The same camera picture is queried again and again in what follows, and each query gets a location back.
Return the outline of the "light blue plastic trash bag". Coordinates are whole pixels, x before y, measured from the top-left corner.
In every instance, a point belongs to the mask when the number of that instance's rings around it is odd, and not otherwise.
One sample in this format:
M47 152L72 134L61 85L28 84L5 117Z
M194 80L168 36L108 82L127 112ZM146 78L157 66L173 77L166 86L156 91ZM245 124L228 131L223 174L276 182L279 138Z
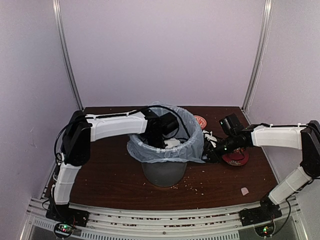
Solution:
M165 149L156 148L147 144L138 134L130 134L126 148L129 155L141 163L163 162L194 162L203 164L204 150L203 131L194 115L185 108L155 101L149 105L157 115L163 115L173 110L179 123L179 130L168 135L168 138L186 139L181 145Z

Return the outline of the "grey mesh trash bin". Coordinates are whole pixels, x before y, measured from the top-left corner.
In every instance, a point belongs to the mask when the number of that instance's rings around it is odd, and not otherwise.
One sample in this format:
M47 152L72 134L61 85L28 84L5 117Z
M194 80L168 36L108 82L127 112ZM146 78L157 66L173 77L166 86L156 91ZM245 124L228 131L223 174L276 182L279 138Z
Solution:
M167 188L177 184L185 175L186 162L142 163L146 179L154 186Z

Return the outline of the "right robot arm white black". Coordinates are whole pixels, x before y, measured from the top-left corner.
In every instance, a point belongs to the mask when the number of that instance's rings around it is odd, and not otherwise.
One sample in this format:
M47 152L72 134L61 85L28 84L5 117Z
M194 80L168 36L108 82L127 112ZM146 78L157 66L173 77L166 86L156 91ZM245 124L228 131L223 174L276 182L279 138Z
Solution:
M302 161L282 182L260 200L256 210L259 220L266 221L279 210L279 205L301 188L320 177L320 123L273 125L252 124L244 127L233 113L219 121L226 138L204 130L206 161L214 163L236 150L253 147L281 147L302 151Z

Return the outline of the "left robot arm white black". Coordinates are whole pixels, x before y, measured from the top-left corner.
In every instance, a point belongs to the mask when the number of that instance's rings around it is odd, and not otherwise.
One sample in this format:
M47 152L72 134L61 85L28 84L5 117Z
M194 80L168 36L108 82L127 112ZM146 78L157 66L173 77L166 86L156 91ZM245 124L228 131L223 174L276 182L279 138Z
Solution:
M61 146L53 147L56 172L48 212L61 222L72 218L69 208L71 190L79 170L90 160L92 142L114 136L142 134L150 146L165 148L165 136L179 129L181 117L168 107L163 115L155 113L153 108L146 106L111 114L75 111L56 137L62 140Z

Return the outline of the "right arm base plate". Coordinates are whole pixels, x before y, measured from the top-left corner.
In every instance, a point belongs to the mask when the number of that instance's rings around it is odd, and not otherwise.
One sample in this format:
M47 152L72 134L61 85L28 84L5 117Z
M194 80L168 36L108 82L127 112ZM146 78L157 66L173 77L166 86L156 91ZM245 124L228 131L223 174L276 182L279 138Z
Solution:
M239 212L240 221L243 227L256 225L263 222L272 221L280 218L282 211L278 208L268 210L265 207L245 208Z

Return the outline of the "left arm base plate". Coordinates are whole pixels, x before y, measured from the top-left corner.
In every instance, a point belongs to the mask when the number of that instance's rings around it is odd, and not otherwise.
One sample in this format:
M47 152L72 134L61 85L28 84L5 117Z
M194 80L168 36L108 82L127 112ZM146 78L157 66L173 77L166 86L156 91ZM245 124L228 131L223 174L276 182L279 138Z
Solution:
M57 212L56 210L48 210L45 217L56 222L67 223L71 226L86 227L90 213L85 210L68 208L66 211Z

